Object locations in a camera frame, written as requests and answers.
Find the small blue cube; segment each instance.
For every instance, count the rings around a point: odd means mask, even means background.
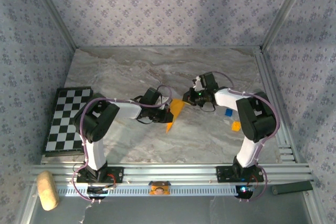
[[[232,116],[232,112],[233,112],[233,110],[231,110],[231,109],[226,109],[226,111],[225,111],[225,115],[226,115],[226,116]]]

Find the gray marble table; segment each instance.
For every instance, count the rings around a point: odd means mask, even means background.
[[[181,98],[192,79],[208,71],[229,75],[239,91],[262,89],[259,71],[249,50],[227,48],[97,48],[77,49],[65,87],[91,86],[110,98],[130,99],[160,83]],[[229,82],[216,76],[220,86]],[[172,129],[165,124],[143,125],[136,120],[115,120],[104,137],[109,163],[231,163],[243,142],[233,132],[225,108],[213,113],[185,106]],[[280,154],[275,139],[260,154],[261,163],[276,163]],[[82,162],[83,156],[43,157],[42,162]]]

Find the checkerboard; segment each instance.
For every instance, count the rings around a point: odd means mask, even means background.
[[[76,113],[87,103],[93,91],[90,87],[57,89],[43,154],[46,156],[78,155],[82,142],[74,125]]]

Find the wall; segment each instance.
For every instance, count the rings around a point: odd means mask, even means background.
[[[0,0],[0,223],[13,223],[72,51],[40,0]]]
[[[268,50],[300,154],[336,223],[336,0],[297,0]]]
[[[52,0],[78,47],[260,45],[283,0]]]

